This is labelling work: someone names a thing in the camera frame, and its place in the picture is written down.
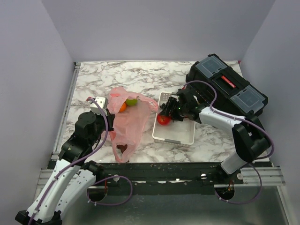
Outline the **red fake apple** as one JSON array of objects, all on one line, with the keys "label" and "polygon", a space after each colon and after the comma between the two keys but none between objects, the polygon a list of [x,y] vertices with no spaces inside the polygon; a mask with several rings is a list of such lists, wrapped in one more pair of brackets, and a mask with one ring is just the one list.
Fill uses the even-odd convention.
[{"label": "red fake apple", "polygon": [[169,116],[163,116],[163,115],[161,115],[161,113],[159,113],[157,115],[157,122],[160,125],[166,126],[170,123],[170,121],[171,121],[171,117],[169,117]]}]

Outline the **orange fake tangerine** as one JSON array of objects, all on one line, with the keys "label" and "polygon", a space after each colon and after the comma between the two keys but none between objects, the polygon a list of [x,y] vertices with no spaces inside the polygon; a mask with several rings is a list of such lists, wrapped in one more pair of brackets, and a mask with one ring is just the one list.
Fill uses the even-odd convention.
[{"label": "orange fake tangerine", "polygon": [[120,113],[124,112],[124,111],[126,110],[126,108],[127,108],[126,103],[123,103],[122,106],[121,106],[120,109],[119,109],[119,112],[120,112]]}]

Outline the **pink plastic bag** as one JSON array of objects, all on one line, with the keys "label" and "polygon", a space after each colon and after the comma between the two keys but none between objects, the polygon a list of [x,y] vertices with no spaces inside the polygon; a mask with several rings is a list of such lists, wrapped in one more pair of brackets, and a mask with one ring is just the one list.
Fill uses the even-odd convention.
[{"label": "pink plastic bag", "polygon": [[[135,106],[127,106],[124,112],[119,112],[120,107],[127,99],[137,99]],[[127,91],[123,87],[111,89],[108,94],[108,110],[115,115],[114,130],[109,132],[112,150],[118,163],[126,163],[136,151],[143,130],[152,112],[158,111],[158,103],[141,93]],[[117,149],[117,145],[128,147],[124,153]]]}]

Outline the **dark fake grape bunch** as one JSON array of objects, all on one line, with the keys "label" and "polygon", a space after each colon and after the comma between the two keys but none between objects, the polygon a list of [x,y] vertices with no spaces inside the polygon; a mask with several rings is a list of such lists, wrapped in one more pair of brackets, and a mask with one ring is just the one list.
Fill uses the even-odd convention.
[{"label": "dark fake grape bunch", "polygon": [[170,110],[170,104],[167,102],[167,103],[163,103],[161,106],[160,106],[160,109],[162,111],[169,111]]}]

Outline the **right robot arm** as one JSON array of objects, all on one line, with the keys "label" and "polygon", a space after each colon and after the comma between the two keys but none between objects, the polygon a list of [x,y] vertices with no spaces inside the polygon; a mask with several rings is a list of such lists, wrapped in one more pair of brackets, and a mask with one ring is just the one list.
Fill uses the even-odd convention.
[{"label": "right robot arm", "polygon": [[256,160],[271,146],[255,115],[244,117],[218,111],[194,90],[178,90],[176,97],[169,97],[160,108],[160,115],[171,120],[189,119],[222,129],[233,136],[235,152],[220,164],[215,173],[217,181],[222,184],[230,181],[234,172]]}]

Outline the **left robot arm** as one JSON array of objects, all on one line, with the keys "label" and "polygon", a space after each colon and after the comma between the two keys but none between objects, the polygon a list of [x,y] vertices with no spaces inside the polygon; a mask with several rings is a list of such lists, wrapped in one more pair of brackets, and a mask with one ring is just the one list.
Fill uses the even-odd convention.
[{"label": "left robot arm", "polygon": [[94,161],[86,162],[101,134],[113,130],[115,115],[105,110],[101,116],[84,112],[75,123],[75,131],[63,144],[53,172],[43,190],[15,220],[22,225],[61,225],[69,207],[90,185],[99,185],[104,168]]}]

